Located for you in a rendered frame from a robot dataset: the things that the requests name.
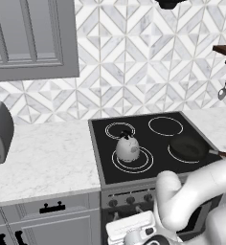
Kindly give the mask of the black oven door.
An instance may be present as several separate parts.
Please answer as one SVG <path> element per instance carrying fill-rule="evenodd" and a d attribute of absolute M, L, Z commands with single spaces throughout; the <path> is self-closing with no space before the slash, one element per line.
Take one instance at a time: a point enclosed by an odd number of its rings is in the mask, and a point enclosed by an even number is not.
<path fill-rule="evenodd" d="M 207 214 L 216 208 L 221 200 L 221 197 L 215 197 L 201 206 L 199 206 L 189 219 L 188 225 L 177 232 L 177 237 L 181 241 L 187 241 L 192 239 L 205 231 L 205 218 Z M 124 236 L 126 231 L 118 234 L 113 231 L 112 228 L 106 229 L 106 225 L 114 221 L 120 224 L 121 221 L 126 222 L 126 226 L 130 228 L 129 223 L 133 222 L 133 219 L 137 219 L 136 225 L 139 222 L 143 223 L 142 228 L 146 231 L 144 232 L 145 237 L 151 235 L 153 226 L 156 224 L 153 217 L 154 211 L 154 201 L 133 203 L 131 205 L 123 205 L 120 207 L 113 207 L 109 209 L 102 210 L 102 245 L 123 245 Z"/>

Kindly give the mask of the grey toaster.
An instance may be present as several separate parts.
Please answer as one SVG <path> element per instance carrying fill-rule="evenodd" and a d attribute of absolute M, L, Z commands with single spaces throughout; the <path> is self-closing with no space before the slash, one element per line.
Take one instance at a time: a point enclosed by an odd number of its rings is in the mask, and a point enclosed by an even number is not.
<path fill-rule="evenodd" d="M 0 164 L 6 161 L 14 133 L 11 113 L 5 103 L 0 101 Z"/>

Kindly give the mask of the metal ladle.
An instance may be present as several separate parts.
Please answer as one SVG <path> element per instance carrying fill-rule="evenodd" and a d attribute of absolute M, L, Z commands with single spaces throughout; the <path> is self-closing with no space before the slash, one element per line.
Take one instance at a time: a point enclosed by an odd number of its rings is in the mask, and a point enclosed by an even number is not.
<path fill-rule="evenodd" d="M 226 80 L 224 86 L 217 93 L 217 97 L 219 100 L 223 100 L 225 96 L 226 96 Z"/>

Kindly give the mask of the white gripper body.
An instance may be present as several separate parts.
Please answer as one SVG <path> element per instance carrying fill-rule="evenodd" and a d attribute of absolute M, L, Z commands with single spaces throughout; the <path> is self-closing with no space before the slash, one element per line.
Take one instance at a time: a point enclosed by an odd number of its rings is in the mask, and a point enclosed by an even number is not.
<path fill-rule="evenodd" d="M 153 212 L 140 212 L 126 218 L 112 221 L 106 225 L 108 245 L 124 245 L 124 238 L 131 234 L 145 242 L 156 234 L 155 219 Z"/>

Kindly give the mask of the black range hood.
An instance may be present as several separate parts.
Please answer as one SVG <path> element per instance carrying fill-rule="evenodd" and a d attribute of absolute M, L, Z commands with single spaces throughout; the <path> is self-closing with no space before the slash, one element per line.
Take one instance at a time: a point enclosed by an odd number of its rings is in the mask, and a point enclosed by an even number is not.
<path fill-rule="evenodd" d="M 186 0 L 155 0 L 162 10 L 173 10 L 179 3 Z"/>

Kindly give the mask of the grey drawer front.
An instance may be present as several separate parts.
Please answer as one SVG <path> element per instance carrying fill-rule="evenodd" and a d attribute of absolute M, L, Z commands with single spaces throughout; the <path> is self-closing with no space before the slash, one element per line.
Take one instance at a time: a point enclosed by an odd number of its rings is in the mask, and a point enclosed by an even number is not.
<path fill-rule="evenodd" d="M 39 210 L 47 203 L 49 206 L 56 206 L 60 201 L 62 205 L 66 206 L 64 211 L 40 213 Z M 38 200 L 27 203 L 13 204 L 1 208 L 8 222 L 18 222 L 29 219 L 36 219 L 40 217 L 48 217 L 53 215 L 60 215 L 70 212 L 83 212 L 100 207 L 100 193 L 98 191 L 91 193 L 83 193 L 76 195 L 69 195 L 64 197 L 56 197 L 47 200 Z"/>

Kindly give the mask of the grey wall cupboard door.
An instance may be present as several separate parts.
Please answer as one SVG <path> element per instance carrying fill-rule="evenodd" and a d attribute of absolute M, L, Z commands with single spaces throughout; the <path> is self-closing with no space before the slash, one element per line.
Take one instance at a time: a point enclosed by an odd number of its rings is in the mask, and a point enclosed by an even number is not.
<path fill-rule="evenodd" d="M 0 81 L 78 76 L 75 0 L 0 0 Z"/>

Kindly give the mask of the white kettle with black lid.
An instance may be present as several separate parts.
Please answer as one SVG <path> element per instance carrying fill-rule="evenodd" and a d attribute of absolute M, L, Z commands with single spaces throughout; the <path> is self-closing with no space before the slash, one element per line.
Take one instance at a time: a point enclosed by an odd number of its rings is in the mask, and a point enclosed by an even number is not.
<path fill-rule="evenodd" d="M 120 140 L 116 145 L 116 154 L 120 160 L 126 163 L 133 162 L 139 158 L 140 146 L 130 131 L 123 130 L 121 132 Z"/>

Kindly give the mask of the black hob stove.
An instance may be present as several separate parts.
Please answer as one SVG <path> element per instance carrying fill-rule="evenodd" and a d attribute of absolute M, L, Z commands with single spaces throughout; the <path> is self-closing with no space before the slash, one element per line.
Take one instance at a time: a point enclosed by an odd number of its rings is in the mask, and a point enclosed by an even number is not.
<path fill-rule="evenodd" d="M 154 201 L 156 176 L 163 170 L 171 170 L 185 181 L 190 172 L 220 159 L 209 154 L 198 162 L 184 162 L 170 154 L 170 140 L 175 135 L 186 134 L 215 147 L 182 112 L 94 119 L 88 125 L 102 187 L 102 210 L 111 208 L 108 203 L 112 199 L 118 201 L 116 207 L 127 205 L 129 196 L 140 203 L 151 193 Z M 140 145 L 140 156 L 131 163 L 116 155 L 123 130 L 130 131 Z"/>

